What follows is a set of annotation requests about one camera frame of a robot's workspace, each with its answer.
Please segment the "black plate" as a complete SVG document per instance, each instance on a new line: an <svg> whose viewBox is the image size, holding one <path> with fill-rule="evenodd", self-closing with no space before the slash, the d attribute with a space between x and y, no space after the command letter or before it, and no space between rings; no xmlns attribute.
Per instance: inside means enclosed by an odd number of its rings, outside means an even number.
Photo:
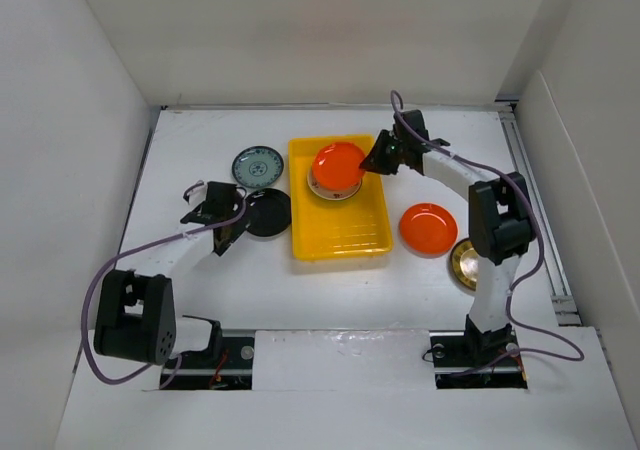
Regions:
<svg viewBox="0 0 640 450"><path fill-rule="evenodd" d="M256 190L245 201L246 230L251 235L270 238L291 225L291 200L285 192L274 188Z"/></svg>

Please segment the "cream floral plate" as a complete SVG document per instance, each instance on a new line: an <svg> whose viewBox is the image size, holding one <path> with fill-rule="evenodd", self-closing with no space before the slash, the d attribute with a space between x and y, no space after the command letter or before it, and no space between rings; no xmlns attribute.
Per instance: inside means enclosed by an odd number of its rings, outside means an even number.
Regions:
<svg viewBox="0 0 640 450"><path fill-rule="evenodd" d="M328 201L343 201L356 195L362 186L362 182L358 182L344 190L330 190L323 187L314 177L312 171L309 170L307 174L307 185L310 190L321 199Z"/></svg>

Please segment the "blue patterned plate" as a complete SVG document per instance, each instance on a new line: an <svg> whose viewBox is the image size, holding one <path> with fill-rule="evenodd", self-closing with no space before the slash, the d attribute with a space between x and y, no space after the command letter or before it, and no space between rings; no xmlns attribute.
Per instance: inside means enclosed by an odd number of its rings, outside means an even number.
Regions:
<svg viewBox="0 0 640 450"><path fill-rule="evenodd" d="M284 159L268 146L252 146L242 150L233 160L231 173L244 187L262 189L273 185L282 175Z"/></svg>

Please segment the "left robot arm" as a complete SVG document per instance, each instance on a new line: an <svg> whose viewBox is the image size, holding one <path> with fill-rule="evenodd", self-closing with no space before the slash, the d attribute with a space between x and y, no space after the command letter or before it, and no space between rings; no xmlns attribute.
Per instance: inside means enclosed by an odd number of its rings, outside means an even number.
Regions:
<svg viewBox="0 0 640 450"><path fill-rule="evenodd" d="M142 256L137 268L107 266L93 337L97 354L151 365L169 360L177 338L175 280L217 247L227 248L245 222L243 188L223 182L205 188L174 235L125 253Z"/></svg>

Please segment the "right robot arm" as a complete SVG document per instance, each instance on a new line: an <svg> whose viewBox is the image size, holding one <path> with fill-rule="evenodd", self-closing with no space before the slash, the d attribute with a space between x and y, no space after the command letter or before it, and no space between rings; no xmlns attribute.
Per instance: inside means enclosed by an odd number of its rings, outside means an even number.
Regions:
<svg viewBox="0 0 640 450"><path fill-rule="evenodd" d="M475 298L462 339L468 364L498 356L509 342L507 303L522 256L536 238L524 178L455 154L442 139L430 139L419 110L394 112L391 130L379 133L360 168L394 175L405 165L447 186L468 204L469 240L479 256Z"/></svg>

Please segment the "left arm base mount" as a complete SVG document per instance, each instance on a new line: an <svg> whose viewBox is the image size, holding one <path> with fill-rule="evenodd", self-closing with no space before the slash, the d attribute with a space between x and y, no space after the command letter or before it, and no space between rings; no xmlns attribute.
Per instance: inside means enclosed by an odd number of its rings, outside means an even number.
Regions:
<svg viewBox="0 0 640 450"><path fill-rule="evenodd" d="M172 360L161 373L160 390L250 390L255 332L225 331L217 320L185 315L211 326L207 347L181 353L181 363Z"/></svg>

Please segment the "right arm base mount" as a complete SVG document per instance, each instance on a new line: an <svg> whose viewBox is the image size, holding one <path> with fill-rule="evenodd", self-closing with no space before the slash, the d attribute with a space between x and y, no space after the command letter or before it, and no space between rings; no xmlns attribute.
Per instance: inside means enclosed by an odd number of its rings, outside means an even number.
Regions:
<svg viewBox="0 0 640 450"><path fill-rule="evenodd" d="M438 390L528 388L521 358L507 355L517 344L514 333L482 351L464 331L431 332L429 339L422 360L433 365Z"/></svg>

